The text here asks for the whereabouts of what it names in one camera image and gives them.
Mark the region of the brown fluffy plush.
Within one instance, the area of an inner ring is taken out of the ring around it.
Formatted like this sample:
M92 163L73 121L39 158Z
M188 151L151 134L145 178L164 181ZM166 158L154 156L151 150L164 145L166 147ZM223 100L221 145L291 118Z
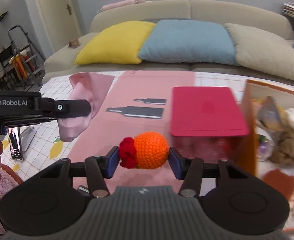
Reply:
M281 132L269 161L279 165L294 165L294 129Z

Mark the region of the stack of books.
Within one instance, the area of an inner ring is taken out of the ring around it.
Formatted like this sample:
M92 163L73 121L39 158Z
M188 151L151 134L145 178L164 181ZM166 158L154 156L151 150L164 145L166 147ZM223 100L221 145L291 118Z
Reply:
M294 3L283 3L281 11L285 16L294 18Z

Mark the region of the grey beige cushion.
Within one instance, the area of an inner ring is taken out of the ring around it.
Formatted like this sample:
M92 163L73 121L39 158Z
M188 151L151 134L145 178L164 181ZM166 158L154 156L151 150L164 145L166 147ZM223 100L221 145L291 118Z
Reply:
M240 66L294 81L294 49L284 38L255 27L224 26L234 41Z

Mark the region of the pink mat with bottle print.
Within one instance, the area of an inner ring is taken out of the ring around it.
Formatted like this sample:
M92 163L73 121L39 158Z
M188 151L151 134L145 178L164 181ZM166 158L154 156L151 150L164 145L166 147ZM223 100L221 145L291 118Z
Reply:
M170 108L173 87L194 86L195 74L187 71L126 71L118 77L108 92L98 114L74 144L67 158L72 163L83 162L90 156L107 154L126 137L135 137L144 132L162 134L169 145ZM134 99L166 99L165 105L149 105ZM120 113L106 112L110 108L157 107L163 108L161 119L132 118ZM110 193L116 186L172 186L177 193L182 182L176 180L166 162L155 170L126 169L118 166L112 179L106 180Z

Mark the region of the orange cardboard box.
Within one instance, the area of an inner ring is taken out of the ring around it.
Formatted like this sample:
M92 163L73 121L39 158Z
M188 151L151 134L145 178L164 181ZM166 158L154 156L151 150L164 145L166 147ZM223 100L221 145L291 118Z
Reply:
M259 142L255 134L255 110L252 100L272 96L283 109L294 108L294 91L260 81L247 80L240 109L249 127L249 134L241 139L234 163L258 178L277 167L269 162L257 161ZM294 176L294 166L280 168L283 173ZM294 213L291 212L284 228L285 233L294 233Z

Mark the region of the light blue cushion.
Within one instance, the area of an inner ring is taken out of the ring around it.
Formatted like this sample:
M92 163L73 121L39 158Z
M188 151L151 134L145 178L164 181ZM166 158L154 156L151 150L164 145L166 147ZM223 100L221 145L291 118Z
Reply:
M138 57L158 63L220 63L235 65L234 42L223 25L195 20L161 20Z

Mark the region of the pink plush on sofa back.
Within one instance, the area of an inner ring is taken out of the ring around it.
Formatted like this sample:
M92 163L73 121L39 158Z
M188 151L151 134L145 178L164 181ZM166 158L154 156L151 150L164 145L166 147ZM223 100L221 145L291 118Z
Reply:
M124 0L124 1L117 2L117 3L106 4L106 5L102 6L97 11L97 13L101 13L103 11L116 9L116 8L120 8L120 7L129 6L129 5L141 4L141 3L145 3L146 1L147 0Z

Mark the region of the beige sofa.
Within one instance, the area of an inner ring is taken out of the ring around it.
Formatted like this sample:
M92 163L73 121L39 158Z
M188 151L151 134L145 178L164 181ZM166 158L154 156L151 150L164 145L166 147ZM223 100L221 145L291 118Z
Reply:
M249 5L212 0L127 5L99 12L79 42L45 61L43 82L79 72L182 70L294 87L289 19Z

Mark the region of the yellow snack bag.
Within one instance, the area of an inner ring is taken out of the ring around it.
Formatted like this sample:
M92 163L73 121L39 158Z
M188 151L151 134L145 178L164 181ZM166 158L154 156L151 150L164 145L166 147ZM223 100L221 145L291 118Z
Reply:
M282 122L281 112L272 96L263 99L261 107L256 114L260 126L272 132L284 132L285 126Z

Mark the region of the yellow cushion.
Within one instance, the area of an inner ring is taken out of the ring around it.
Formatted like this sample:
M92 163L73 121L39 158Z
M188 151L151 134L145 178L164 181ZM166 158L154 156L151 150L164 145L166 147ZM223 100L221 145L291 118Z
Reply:
M155 23L126 21L104 29L84 46L74 63L140 64L138 53Z

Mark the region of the purple fabric rose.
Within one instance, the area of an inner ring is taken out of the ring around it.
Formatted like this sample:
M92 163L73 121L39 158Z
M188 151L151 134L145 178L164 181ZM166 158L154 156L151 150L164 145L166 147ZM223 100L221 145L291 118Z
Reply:
M259 146L257 149L257 157L259 161L266 161L273 153L274 142L265 135L258 135Z

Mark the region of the orange crochet ball toy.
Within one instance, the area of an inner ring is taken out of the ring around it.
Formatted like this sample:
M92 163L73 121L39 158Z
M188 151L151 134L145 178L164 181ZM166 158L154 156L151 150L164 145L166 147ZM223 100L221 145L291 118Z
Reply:
M165 137L156 132L145 132L127 137L119 144L120 166L127 169L154 170L162 167L169 154Z

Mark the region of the smartphone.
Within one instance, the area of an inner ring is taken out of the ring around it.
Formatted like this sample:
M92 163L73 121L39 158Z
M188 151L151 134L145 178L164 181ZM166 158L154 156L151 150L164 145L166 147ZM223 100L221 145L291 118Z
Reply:
M20 130L18 127L9 129L9 144L11 158L23 160L24 157L21 151Z

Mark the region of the red lidded storage box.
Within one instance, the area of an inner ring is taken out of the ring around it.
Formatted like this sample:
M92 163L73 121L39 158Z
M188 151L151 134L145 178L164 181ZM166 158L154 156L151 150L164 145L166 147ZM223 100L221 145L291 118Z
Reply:
M234 160L249 128L228 87L174 87L170 135L184 157Z

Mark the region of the pink cloth with purple print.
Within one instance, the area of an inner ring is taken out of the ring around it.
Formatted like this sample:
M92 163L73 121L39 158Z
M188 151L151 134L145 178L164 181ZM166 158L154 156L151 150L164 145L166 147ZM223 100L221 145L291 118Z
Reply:
M61 141L71 142L88 128L100 110L113 80L114 76L93 72L76 73L69 77L73 88L69 100L87 100L91 109L85 116L58 120Z

